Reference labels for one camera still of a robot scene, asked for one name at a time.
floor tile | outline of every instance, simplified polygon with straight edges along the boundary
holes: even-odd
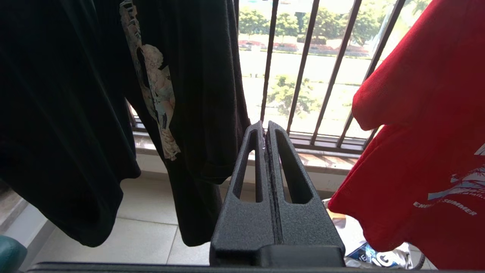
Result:
[[[221,188],[222,200],[226,198],[227,188]],[[242,190],[240,200],[244,202],[254,203],[256,202],[256,192],[251,190]]]
[[[421,251],[410,251],[411,261],[413,262],[413,267],[416,267],[421,258]]]
[[[430,270],[431,267],[429,265],[428,260],[424,261],[423,267],[421,267],[421,270]]]
[[[167,264],[209,265],[209,247],[210,242],[196,247],[186,246],[177,229]]]
[[[177,226],[116,219],[110,237],[99,247],[83,246],[56,228],[34,263],[41,261],[165,264]]]
[[[419,248],[415,247],[415,246],[414,246],[414,245],[412,245],[412,244],[409,244],[409,250],[411,250],[411,251],[420,251],[420,249],[419,249]]]
[[[428,263],[429,269],[438,270],[438,268],[436,268],[436,266],[430,260],[428,260],[428,258],[426,258],[426,263]]]
[[[170,182],[125,179],[121,182],[121,188],[124,196],[118,209],[118,217],[178,224]]]

black t-shirt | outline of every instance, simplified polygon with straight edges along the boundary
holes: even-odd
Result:
[[[187,245],[210,240],[250,125],[232,0],[97,0],[106,55],[164,161]]]
[[[94,6],[7,0],[0,10],[0,179],[70,237],[98,246],[120,181],[140,170]]]

tree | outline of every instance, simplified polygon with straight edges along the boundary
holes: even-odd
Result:
[[[291,103],[293,101],[294,89],[296,86],[295,80],[289,80],[286,75],[277,76],[278,82],[273,86],[273,90],[268,94],[269,103],[275,102],[278,112],[282,115],[288,116],[290,114]],[[310,113],[318,110],[317,99],[310,96],[313,87],[308,85],[310,79],[303,80],[300,93],[298,94],[298,102],[296,104],[295,113],[302,116],[304,112]]]
[[[431,0],[407,0],[404,3],[404,6],[409,5],[410,3],[414,3],[414,9],[413,9],[413,14],[415,15],[416,13],[422,13],[424,9],[429,5]]]
[[[303,31],[306,30],[306,25],[305,25],[305,20],[303,19],[305,17],[306,13],[304,12],[295,12],[295,17],[298,20],[298,34],[302,34]]]
[[[303,18],[305,25],[308,26],[310,21],[310,13],[307,13]],[[325,7],[319,7],[317,16],[315,18],[315,27],[313,28],[313,36],[319,39],[337,39],[341,37],[345,31],[347,20],[341,14],[333,13]]]
[[[381,17],[375,9],[368,6],[361,7],[352,30],[352,40],[360,46],[365,45],[367,41],[379,33],[382,23],[379,20]]]
[[[258,10],[243,9],[239,12],[239,32],[247,34],[248,40],[253,34],[264,32],[268,20]]]
[[[285,36],[298,35],[298,19],[289,13],[281,13],[276,19],[275,34],[281,36],[281,43]]]

printed graphic on shirt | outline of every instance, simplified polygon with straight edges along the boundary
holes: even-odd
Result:
[[[168,66],[160,69],[163,54],[158,48],[142,44],[140,25],[136,19],[136,6],[132,0],[120,3],[119,13],[128,47],[133,59],[143,99],[150,116],[157,121],[162,141],[163,157],[175,160],[180,148],[175,142],[169,125],[175,108],[175,96]]]
[[[485,144],[482,145],[474,155],[485,155]],[[452,186],[447,190],[428,193],[428,200],[434,201],[433,203],[421,204],[419,202],[414,202],[414,206],[418,208],[427,208],[436,203],[448,203],[462,209],[465,213],[477,215],[475,211],[464,204],[451,199],[445,199],[444,197],[452,194],[461,194],[485,199],[485,165],[473,169],[461,178],[456,174],[452,175],[450,183]]]

clothing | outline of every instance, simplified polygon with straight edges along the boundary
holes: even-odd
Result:
[[[73,239],[110,234],[140,175],[128,108],[89,1],[0,3],[0,180]]]
[[[105,55],[167,167],[185,244],[210,241],[247,116],[231,0],[96,0]]]
[[[433,0],[354,96],[385,124],[332,198],[377,251],[403,241],[439,269],[485,269],[485,2]]]

